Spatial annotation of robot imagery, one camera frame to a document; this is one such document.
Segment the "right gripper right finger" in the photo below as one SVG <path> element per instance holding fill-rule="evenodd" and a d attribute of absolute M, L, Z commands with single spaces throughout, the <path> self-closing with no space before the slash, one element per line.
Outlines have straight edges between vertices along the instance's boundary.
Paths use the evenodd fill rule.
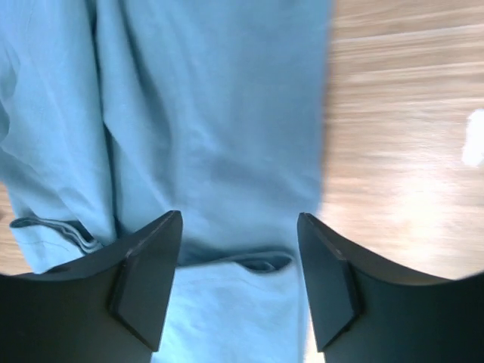
<path fill-rule="evenodd" d="M 311 214 L 297 222 L 317 349 L 328 362 L 483 360 L 483 275 L 459 280 L 386 259 Z"/>

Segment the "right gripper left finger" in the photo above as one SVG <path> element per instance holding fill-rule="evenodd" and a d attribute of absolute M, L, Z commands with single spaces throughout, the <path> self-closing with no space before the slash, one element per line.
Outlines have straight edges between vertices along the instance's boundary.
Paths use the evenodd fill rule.
<path fill-rule="evenodd" d="M 148 362 L 159 349 L 182 238 L 171 211 L 36 275 L 1 277 L 3 362 Z"/>

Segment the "blue-grey t-shirt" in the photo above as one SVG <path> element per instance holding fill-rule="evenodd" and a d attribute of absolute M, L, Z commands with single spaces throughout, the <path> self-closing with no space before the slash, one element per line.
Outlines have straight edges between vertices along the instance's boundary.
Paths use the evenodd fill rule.
<path fill-rule="evenodd" d="M 36 273 L 170 210 L 155 362 L 301 362 L 329 1 L 3 1 L 1 181 Z"/>

